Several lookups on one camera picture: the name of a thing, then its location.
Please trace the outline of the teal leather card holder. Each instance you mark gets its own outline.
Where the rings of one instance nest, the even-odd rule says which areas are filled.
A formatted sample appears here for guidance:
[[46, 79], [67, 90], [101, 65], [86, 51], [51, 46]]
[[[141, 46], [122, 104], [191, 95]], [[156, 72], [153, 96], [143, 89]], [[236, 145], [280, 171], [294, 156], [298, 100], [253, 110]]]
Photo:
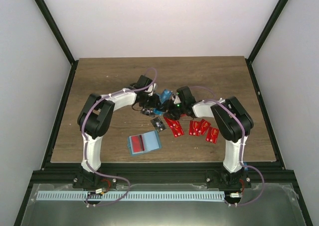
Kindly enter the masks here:
[[132, 156], [146, 154], [146, 153], [161, 149], [161, 142], [160, 142], [159, 134], [156, 130], [149, 131], [149, 132], [143, 133], [141, 135], [143, 137], [145, 150], [144, 150], [144, 152], [137, 153], [137, 154], [132, 154], [131, 143], [130, 143], [131, 136], [128, 137], [128, 149], [129, 149], [130, 154]]

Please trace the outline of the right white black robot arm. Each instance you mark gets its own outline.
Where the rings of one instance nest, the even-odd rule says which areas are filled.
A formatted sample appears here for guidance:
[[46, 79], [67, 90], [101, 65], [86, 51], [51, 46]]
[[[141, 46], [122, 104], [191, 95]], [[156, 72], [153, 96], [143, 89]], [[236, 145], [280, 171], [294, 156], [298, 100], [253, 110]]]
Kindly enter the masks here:
[[192, 118], [214, 118], [225, 139], [223, 170], [219, 173], [224, 186], [234, 187], [244, 171], [244, 148], [254, 127], [250, 115], [236, 97], [196, 101], [189, 87], [179, 88], [171, 99], [162, 105], [164, 116], [179, 120], [185, 114]]

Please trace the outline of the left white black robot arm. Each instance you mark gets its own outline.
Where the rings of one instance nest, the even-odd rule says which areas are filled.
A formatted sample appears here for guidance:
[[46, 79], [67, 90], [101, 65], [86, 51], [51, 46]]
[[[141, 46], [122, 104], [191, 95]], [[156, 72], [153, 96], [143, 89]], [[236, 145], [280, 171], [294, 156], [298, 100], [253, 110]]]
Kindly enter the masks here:
[[116, 110], [135, 104], [138, 93], [149, 96], [156, 88], [156, 77], [151, 80], [145, 75], [141, 75], [132, 86], [124, 87], [113, 93], [91, 94], [88, 97], [77, 122], [83, 138], [81, 166], [86, 172], [84, 182], [90, 188], [97, 188], [102, 182], [102, 177], [127, 181], [123, 177], [107, 175], [98, 171], [101, 167], [100, 153], [103, 136], [108, 131], [113, 113]]

